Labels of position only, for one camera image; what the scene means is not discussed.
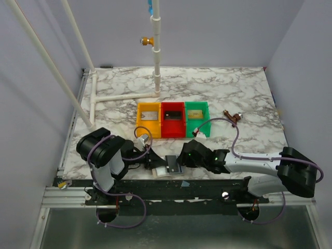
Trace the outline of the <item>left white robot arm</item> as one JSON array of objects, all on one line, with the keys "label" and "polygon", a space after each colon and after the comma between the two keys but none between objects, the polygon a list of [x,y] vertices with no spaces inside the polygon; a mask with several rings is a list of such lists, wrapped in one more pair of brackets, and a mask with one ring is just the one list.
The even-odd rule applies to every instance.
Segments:
[{"label": "left white robot arm", "polygon": [[82,137],[76,146],[80,157],[87,162],[93,185],[99,191],[97,199],[104,205],[114,201],[115,192],[111,189],[114,181],[121,180],[128,173],[129,166],[142,164],[148,170],[166,167],[168,162],[158,156],[151,144],[151,132],[144,127],[142,135],[135,134],[136,143],[121,136],[111,134],[106,128],[99,128]]}]

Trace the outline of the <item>dark grey credit card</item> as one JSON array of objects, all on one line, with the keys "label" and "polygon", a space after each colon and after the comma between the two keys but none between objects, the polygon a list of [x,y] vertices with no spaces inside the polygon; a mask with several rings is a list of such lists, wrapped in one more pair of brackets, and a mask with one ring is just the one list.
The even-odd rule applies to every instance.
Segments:
[{"label": "dark grey credit card", "polygon": [[167,172],[169,174],[181,174],[182,168],[177,162],[177,156],[176,155],[166,155],[165,160],[167,162]]}]

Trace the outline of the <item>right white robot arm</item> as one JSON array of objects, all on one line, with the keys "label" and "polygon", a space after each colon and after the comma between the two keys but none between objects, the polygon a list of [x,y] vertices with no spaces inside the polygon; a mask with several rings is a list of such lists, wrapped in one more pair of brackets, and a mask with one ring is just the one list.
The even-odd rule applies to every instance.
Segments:
[{"label": "right white robot arm", "polygon": [[292,147],[280,153],[239,154],[228,149],[210,150],[192,140],[183,145],[177,163],[188,168],[205,168],[214,174],[257,173],[239,189],[239,198],[251,203],[257,197],[288,191],[303,198],[314,197],[317,168],[315,163]]}]

